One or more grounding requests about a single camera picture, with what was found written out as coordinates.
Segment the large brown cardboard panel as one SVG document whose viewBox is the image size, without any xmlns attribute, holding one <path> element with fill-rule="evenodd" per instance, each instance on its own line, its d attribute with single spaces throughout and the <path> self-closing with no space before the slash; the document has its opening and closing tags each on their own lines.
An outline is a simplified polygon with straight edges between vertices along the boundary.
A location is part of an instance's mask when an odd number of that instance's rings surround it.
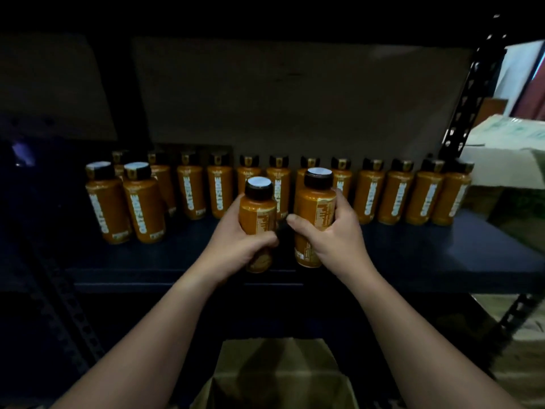
<svg viewBox="0 0 545 409">
<path fill-rule="evenodd" d="M 114 142 L 95 55 L 70 33 L 0 33 L 0 138 Z"/>
<path fill-rule="evenodd" d="M 133 61 L 156 143 L 235 155 L 436 154 L 472 51 L 388 45 L 137 37 Z"/>
</svg>

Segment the person's left hand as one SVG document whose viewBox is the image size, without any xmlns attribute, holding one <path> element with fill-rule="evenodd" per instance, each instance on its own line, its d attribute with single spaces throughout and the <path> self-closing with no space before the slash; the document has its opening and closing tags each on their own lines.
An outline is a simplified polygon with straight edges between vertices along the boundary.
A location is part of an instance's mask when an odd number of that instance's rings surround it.
<svg viewBox="0 0 545 409">
<path fill-rule="evenodd" d="M 208 245 L 189 269 L 200 279 L 215 286 L 244 268 L 254 256 L 245 254 L 241 249 L 241 240 L 247 235 L 241 228 L 238 216 L 242 197 L 238 196 L 228 208 Z"/>
</svg>

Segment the person's right forearm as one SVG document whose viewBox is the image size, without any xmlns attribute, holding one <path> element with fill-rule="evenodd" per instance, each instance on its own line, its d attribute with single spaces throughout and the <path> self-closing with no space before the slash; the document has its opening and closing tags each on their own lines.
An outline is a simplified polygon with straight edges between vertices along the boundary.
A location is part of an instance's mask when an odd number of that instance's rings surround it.
<svg viewBox="0 0 545 409">
<path fill-rule="evenodd" d="M 370 323 L 408 409 L 525 409 L 375 268 L 352 267 L 343 278 Z"/>
</svg>

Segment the black metal shelving rack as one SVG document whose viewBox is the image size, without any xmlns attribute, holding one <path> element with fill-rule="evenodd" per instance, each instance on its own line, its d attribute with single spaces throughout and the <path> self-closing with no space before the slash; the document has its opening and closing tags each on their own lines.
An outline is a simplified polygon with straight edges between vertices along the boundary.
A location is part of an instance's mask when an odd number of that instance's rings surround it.
<svg viewBox="0 0 545 409">
<path fill-rule="evenodd" d="M 469 49 L 440 148 L 425 156 L 452 160 L 505 47 L 545 39 L 545 0 L 0 0 L 0 33 L 85 36 L 117 133 L 114 142 L 0 138 L 0 405 L 48 406 L 190 268 L 218 222 L 208 213 L 189 220 L 180 207 L 161 242 L 133 236 L 110 245 L 85 195 L 85 164 L 119 148 L 155 147 L 173 164 L 186 147 L 205 166 L 217 150 L 236 163 L 232 147 L 152 141 L 133 39 Z M 527 318 L 545 297 L 545 254 L 477 214 L 462 209 L 456 217 L 451 227 L 364 225 L 378 271 L 411 300 L 420 293 L 443 304 L 448 295 L 522 293 Z M 399 392 L 356 301 L 323 268 L 298 266 L 293 231 L 279 228 L 271 269 L 237 273 L 205 306 L 173 403 L 191 404 L 212 377 L 224 339 L 248 337 L 321 337 L 359 403 L 387 403 Z"/>
</svg>

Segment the row of orange bottles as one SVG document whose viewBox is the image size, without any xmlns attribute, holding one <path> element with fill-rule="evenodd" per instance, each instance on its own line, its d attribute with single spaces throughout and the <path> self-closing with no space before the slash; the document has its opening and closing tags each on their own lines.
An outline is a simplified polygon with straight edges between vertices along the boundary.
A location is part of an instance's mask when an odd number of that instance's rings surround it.
<svg viewBox="0 0 545 409">
<path fill-rule="evenodd" d="M 135 235 L 153 244 L 164 239 L 167 219 L 183 212 L 191 220 L 206 216 L 207 201 L 201 153 L 183 150 L 173 165 L 162 150 L 113 151 L 111 160 L 85 165 L 85 185 L 103 239 L 126 243 Z"/>
</svg>

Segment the orange black-capped drink bottle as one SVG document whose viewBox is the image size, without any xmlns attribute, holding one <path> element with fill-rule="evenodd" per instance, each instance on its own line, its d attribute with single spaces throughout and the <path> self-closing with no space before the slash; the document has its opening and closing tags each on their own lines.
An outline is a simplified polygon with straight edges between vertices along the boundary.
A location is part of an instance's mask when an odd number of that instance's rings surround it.
<svg viewBox="0 0 545 409">
<path fill-rule="evenodd" d="M 295 214 L 319 231 L 329 228 L 334 220 L 336 191 L 332 188 L 333 172 L 323 167 L 307 169 L 304 185 L 296 194 Z M 295 260 L 305 268 L 319 268 L 321 262 L 309 240 L 295 233 Z"/>
<path fill-rule="evenodd" d="M 265 232 L 276 233 L 277 202 L 274 199 L 274 185 L 267 177 L 251 177 L 246 180 L 244 196 L 239 205 L 239 223 L 247 235 Z M 263 247 L 254 254 L 246 266 L 250 273 L 258 274 L 272 265 L 277 244 Z"/>
</svg>

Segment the white green-printed cardboard box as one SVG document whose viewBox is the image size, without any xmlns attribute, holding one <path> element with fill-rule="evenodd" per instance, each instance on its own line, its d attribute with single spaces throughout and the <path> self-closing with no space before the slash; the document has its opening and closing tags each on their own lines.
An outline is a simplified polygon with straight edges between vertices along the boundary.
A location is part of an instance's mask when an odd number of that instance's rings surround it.
<svg viewBox="0 0 545 409">
<path fill-rule="evenodd" d="M 460 158 L 473 185 L 545 190 L 545 122 L 490 116 L 473 128 Z"/>
</svg>

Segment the person's right hand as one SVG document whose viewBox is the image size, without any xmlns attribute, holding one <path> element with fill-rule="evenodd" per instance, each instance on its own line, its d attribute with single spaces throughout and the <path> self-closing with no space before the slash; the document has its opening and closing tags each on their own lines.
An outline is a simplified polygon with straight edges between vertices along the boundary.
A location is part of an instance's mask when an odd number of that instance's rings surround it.
<svg viewBox="0 0 545 409">
<path fill-rule="evenodd" d="M 377 275 L 364 244 L 358 217 L 341 191 L 336 190 L 335 219 L 323 231 L 322 243 L 311 243 L 322 264 L 345 285 Z"/>
</svg>

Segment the open brown cardboard box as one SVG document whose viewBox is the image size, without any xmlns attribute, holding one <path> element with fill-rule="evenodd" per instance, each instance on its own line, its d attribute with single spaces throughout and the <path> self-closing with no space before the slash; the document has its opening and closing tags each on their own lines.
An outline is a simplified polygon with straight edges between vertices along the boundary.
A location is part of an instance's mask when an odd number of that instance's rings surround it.
<svg viewBox="0 0 545 409">
<path fill-rule="evenodd" d="M 359 409 L 323 339 L 223 342 L 214 373 L 189 409 Z"/>
</svg>

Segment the person's left forearm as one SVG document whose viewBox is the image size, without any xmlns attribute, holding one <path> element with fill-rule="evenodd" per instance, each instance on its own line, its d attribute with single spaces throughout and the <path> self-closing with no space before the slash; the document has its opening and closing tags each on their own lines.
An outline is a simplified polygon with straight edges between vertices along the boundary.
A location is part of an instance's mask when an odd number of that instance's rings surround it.
<svg viewBox="0 0 545 409">
<path fill-rule="evenodd" d="M 224 279 L 191 267 L 50 409 L 165 409 L 202 310 Z"/>
</svg>

